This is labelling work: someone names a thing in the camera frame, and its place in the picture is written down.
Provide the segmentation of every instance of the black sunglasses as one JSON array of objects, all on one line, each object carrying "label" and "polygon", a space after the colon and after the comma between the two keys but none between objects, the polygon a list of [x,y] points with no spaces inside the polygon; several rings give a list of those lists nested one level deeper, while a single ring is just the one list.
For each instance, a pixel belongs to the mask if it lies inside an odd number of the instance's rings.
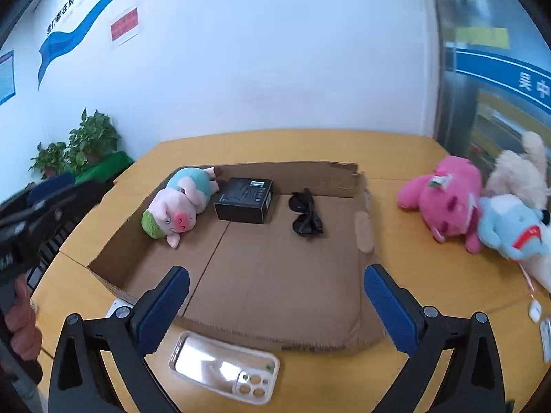
[{"label": "black sunglasses", "polygon": [[301,212],[293,222],[293,231],[302,237],[323,233],[323,223],[316,212],[312,193],[304,188],[301,193],[293,193],[289,199],[289,208],[295,212]]}]

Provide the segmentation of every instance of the hand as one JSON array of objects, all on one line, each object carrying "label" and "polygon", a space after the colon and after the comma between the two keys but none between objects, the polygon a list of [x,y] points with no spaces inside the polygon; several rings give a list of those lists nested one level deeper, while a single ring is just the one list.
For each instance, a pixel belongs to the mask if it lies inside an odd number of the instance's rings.
[{"label": "hand", "polygon": [[15,304],[4,317],[6,326],[13,333],[12,348],[23,360],[36,360],[42,346],[42,332],[37,328],[37,315],[30,305],[24,275],[15,280],[15,294]]}]

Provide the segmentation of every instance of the yellow table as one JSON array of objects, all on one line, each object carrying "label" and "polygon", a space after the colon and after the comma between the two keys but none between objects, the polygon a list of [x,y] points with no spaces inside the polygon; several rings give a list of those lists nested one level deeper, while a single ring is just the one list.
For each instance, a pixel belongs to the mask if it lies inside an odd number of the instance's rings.
[{"label": "yellow table", "polygon": [[[445,156],[433,140],[360,131],[288,130],[213,135],[160,143],[116,182],[98,207],[79,224],[40,282],[33,300],[43,349],[53,356],[68,314],[103,317],[114,296],[87,270],[111,235],[142,200],[176,167],[251,161],[330,160],[357,162],[367,174],[373,225],[382,264],[399,285],[422,305],[442,313],[489,314],[505,378],[506,396],[516,410],[530,398],[548,367],[543,363],[539,332],[527,316],[528,293],[512,263],[486,251],[469,255],[460,241],[437,244],[418,213],[396,208],[396,193],[405,180],[428,173]],[[551,303],[541,297],[544,311]],[[153,372],[184,411],[252,411],[173,375],[169,356],[182,330],[172,326],[157,353],[148,356]],[[356,355],[278,354],[282,370],[266,411],[370,411],[406,361],[385,340]],[[444,375],[450,353],[443,354],[418,411],[426,411]],[[47,357],[43,363],[51,362]],[[127,411],[136,411],[112,359],[107,367]]]}]

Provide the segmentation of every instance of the clear phone case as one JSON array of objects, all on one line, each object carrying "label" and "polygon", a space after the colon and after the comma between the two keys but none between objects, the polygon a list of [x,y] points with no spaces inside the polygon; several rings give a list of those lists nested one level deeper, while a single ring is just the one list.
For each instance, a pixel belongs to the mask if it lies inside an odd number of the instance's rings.
[{"label": "clear phone case", "polygon": [[272,398],[279,360],[269,352],[184,332],[170,358],[170,368],[228,398],[263,405]]}]

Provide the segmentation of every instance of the red sign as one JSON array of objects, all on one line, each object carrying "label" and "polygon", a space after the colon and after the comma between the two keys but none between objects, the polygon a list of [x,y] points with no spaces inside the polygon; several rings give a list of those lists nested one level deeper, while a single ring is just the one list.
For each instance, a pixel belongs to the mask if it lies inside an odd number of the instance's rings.
[{"label": "red sign", "polygon": [[138,26],[138,8],[132,9],[111,25],[111,40],[117,40],[136,26]]}]

